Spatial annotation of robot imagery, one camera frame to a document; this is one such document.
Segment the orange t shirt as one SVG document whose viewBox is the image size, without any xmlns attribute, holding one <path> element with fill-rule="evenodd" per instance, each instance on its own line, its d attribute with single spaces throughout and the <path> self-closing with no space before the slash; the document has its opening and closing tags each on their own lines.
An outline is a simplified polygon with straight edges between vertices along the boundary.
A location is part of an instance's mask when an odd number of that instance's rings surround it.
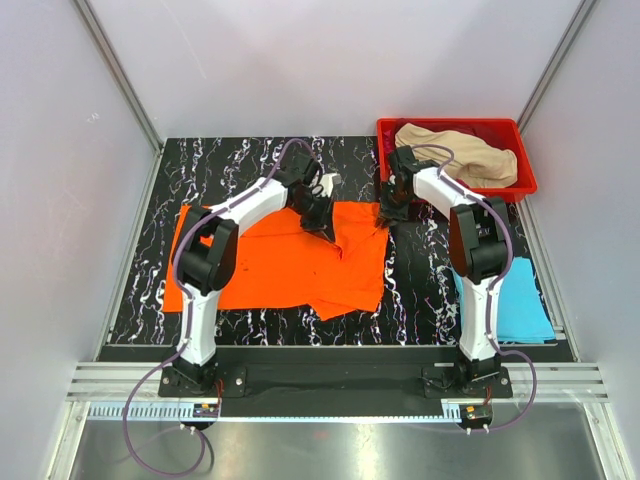
<svg viewBox="0 0 640 480">
<path fill-rule="evenodd" d="M 374 225 L 379 209 L 377 203 L 334 203 L 335 244 L 304 232 L 289 209 L 268 215 L 241 236 L 236 271 L 219 309 L 309 305 L 323 321 L 355 310 L 375 311 L 384 292 L 388 240 L 387 229 Z M 166 313 L 182 309 L 172 258 L 163 300 Z"/>
</svg>

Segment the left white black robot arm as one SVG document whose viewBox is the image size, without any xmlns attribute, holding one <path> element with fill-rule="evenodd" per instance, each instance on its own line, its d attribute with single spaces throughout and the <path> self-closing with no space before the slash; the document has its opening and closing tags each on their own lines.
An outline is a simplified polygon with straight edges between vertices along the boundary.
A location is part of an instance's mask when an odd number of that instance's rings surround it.
<svg viewBox="0 0 640 480">
<path fill-rule="evenodd" d="M 301 158 L 276 166 L 222 204 L 189 209 L 172 258 L 182 312 L 171 367 L 190 393 L 203 396 L 215 386 L 218 304 L 236 271 L 241 236 L 268 215 L 289 209 L 304 232 L 333 242 L 333 190 L 340 182 L 339 174 L 326 173 L 314 158 Z"/>
</svg>

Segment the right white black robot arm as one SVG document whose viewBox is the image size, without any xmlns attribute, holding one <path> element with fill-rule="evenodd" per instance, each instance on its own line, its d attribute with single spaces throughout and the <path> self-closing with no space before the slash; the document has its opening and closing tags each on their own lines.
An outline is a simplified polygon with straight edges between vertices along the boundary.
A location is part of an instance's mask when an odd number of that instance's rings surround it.
<svg viewBox="0 0 640 480">
<path fill-rule="evenodd" d="M 450 263 L 463 286 L 463 324 L 454 365 L 424 382 L 442 393 L 456 389 L 472 397 L 492 385 L 501 369 L 499 296 L 514 258 L 506 204 L 500 197 L 472 192 L 445 172 L 455 159 L 452 149 L 432 143 L 417 147 L 440 150 L 449 158 L 439 164 L 417 159 L 411 146 L 394 149 L 388 156 L 388 179 L 381 183 L 376 225 L 407 220 L 410 204 L 417 200 L 448 219 Z"/>
</svg>

